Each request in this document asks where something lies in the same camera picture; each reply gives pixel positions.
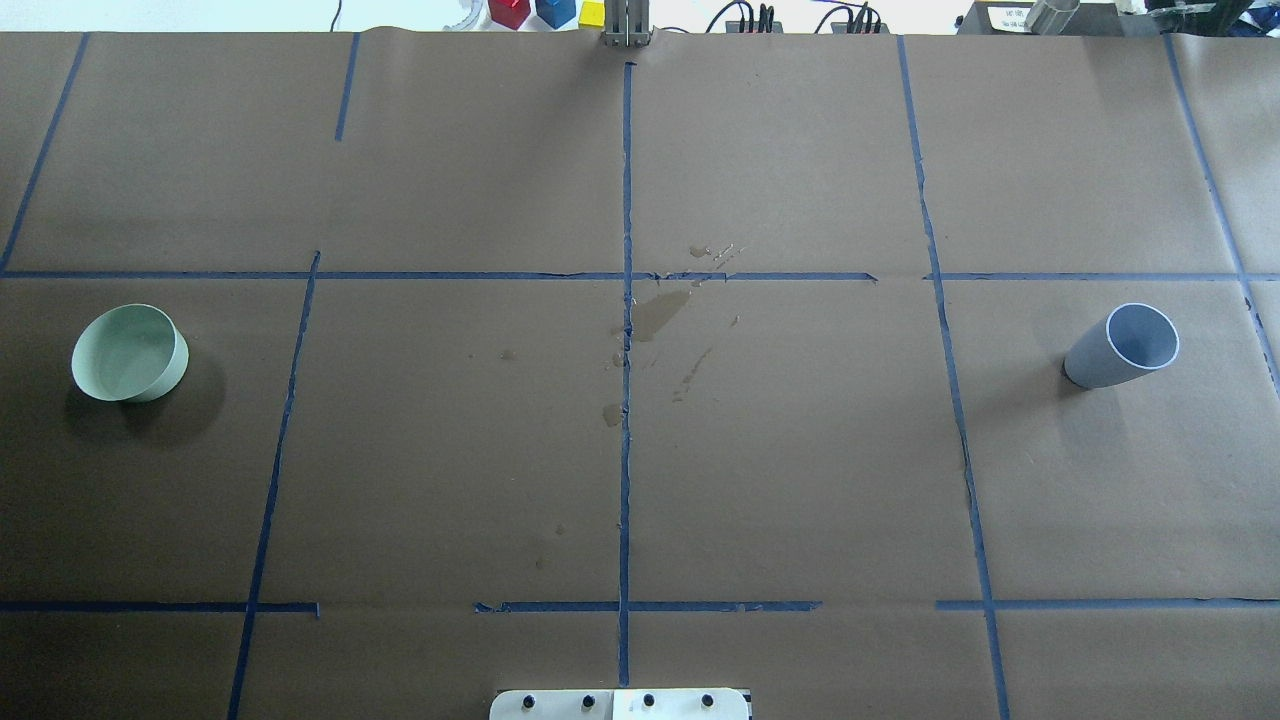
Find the blue-grey plastic cup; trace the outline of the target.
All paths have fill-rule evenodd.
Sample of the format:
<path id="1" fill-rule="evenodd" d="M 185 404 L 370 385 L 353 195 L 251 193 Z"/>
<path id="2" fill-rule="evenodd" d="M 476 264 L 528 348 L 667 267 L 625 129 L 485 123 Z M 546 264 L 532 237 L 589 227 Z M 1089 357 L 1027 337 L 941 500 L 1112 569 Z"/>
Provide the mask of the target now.
<path id="1" fill-rule="evenodd" d="M 1066 352 L 1065 377 L 1084 389 L 1139 379 L 1176 361 L 1181 338 L 1172 320 L 1148 304 L 1123 304 Z"/>

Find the mint green bowl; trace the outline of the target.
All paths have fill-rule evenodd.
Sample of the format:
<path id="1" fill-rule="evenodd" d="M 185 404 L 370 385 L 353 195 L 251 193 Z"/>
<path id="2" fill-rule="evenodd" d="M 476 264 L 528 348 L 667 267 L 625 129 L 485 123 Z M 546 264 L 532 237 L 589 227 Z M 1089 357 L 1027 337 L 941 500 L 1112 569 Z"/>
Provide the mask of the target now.
<path id="1" fill-rule="evenodd" d="M 76 387 L 97 401 L 146 404 L 186 375 L 189 346 L 160 307 L 127 304 L 95 318 L 70 356 Z"/>

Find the brown paper table cover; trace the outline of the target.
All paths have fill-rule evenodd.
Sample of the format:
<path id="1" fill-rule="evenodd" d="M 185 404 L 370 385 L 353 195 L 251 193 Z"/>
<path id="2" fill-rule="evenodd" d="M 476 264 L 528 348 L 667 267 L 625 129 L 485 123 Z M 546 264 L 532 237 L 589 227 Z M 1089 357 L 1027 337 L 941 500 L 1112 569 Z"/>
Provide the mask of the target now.
<path id="1" fill-rule="evenodd" d="M 5 33 L 3 716 L 1275 719 L 1276 190 L 1270 41 Z"/>

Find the orange black power strip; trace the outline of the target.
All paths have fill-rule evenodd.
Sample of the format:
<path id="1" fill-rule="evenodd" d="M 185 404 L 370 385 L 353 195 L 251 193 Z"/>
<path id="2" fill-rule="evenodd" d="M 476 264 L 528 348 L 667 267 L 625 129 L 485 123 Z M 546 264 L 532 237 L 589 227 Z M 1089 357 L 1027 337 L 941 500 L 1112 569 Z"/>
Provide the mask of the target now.
<path id="1" fill-rule="evenodd" d="M 777 19 L 776 6 L 768 3 L 726 3 L 714 18 L 716 22 L 721 19 L 727 35 L 780 35 L 785 31 Z"/>

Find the yellow cube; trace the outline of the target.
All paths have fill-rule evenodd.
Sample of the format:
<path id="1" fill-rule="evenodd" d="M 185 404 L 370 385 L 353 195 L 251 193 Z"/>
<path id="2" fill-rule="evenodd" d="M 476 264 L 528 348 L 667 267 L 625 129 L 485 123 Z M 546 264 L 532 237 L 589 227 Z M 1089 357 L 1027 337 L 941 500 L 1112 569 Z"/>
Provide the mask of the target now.
<path id="1" fill-rule="evenodd" d="M 603 29 L 605 24 L 605 4 L 599 0 L 582 0 L 579 4 L 579 27 Z"/>

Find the blue cube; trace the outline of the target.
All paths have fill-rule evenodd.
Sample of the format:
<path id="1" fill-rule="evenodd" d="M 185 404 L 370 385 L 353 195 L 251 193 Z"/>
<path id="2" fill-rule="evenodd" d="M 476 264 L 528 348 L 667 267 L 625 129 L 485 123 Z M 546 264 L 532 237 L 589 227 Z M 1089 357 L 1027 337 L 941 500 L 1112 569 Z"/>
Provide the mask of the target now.
<path id="1" fill-rule="evenodd" d="M 579 14 L 579 3 L 575 0 L 535 0 L 534 10 L 536 15 L 552 29 L 563 29 Z"/>

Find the steel cylinder weight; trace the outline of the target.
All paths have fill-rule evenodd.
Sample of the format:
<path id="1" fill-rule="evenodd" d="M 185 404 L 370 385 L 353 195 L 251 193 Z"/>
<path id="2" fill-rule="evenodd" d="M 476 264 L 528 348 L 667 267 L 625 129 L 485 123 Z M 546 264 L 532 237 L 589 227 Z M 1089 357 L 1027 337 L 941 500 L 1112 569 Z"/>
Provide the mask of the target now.
<path id="1" fill-rule="evenodd" d="M 1037 0 L 1027 12 L 1024 27 L 1032 35 L 1061 35 L 1080 4 L 1079 0 Z"/>

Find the aluminium frame post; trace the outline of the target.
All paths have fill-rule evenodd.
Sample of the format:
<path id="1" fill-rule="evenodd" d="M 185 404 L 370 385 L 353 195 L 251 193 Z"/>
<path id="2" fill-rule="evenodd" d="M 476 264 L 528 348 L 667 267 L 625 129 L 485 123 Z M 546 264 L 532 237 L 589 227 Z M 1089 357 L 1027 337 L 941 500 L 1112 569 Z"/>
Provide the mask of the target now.
<path id="1" fill-rule="evenodd" d="M 652 41 L 649 0 L 605 0 L 602 42 L 611 47 L 645 47 Z"/>

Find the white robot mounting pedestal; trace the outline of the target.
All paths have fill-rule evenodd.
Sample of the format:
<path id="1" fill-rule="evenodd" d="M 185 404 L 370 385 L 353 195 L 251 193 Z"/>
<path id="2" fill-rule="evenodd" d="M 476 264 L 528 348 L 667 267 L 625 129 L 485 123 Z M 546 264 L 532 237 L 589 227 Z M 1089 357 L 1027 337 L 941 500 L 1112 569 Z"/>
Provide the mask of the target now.
<path id="1" fill-rule="evenodd" d="M 503 691 L 489 717 L 751 719 L 753 703 L 728 687 Z"/>

